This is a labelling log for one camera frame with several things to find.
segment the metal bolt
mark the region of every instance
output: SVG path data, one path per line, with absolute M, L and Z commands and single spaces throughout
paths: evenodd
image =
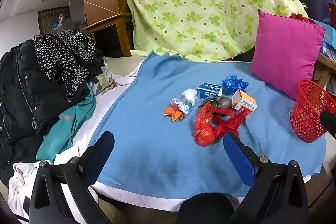
M 291 165 L 293 165 L 294 167 L 298 167 L 299 164 L 297 163 L 296 160 L 291 160 Z
M 40 162 L 40 167 L 46 167 L 48 165 L 48 162 L 46 161 L 46 160 L 42 160 L 41 162 Z
M 268 158 L 265 157 L 265 156 L 261 156 L 261 157 L 259 158 L 259 160 L 260 160 L 262 163 L 264 163 L 264 164 L 268 163 Z
M 78 158 L 78 157 L 72 157 L 72 158 L 70 159 L 70 163 L 71 163 L 71 164 L 76 164 L 78 161 L 79 161 L 79 158 Z

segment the red plastic basket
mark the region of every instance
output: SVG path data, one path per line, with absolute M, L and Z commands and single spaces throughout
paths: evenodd
M 336 104 L 331 96 L 313 81 L 298 81 L 298 95 L 291 113 L 295 133 L 305 142 L 311 143 L 327 130 L 320 124 L 320 113 L 329 110 L 336 113 Z

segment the green clover-patterned quilt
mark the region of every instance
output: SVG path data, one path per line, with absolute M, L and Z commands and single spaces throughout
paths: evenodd
M 225 60 L 255 45 L 257 10 L 307 17 L 299 0 L 127 0 L 134 50 L 170 52 L 192 61 Z

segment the teal jacket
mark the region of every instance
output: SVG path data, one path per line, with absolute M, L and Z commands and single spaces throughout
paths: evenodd
M 72 147 L 73 137 L 76 135 L 83 122 L 92 117 L 96 108 L 96 99 L 88 83 L 86 83 L 86 86 L 90 93 L 85 99 L 60 114 L 59 121 L 56 122 L 44 136 L 44 140 L 36 155 L 37 161 L 54 161 L 56 154 Z

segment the blue box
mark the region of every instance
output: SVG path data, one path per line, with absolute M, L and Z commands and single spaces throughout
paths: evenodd
M 336 62 L 336 50 L 332 46 L 327 44 L 325 41 L 323 41 L 320 53 L 329 57 L 331 61 Z
M 322 22 L 319 22 L 317 20 L 314 20 L 318 25 L 325 27 L 325 33 L 324 33 L 324 38 L 323 41 L 331 45 L 334 49 L 336 49 L 336 30 Z
M 197 92 L 199 93 L 199 97 L 201 99 L 208 98 L 210 95 L 222 96 L 222 86 L 203 83 L 199 85 Z

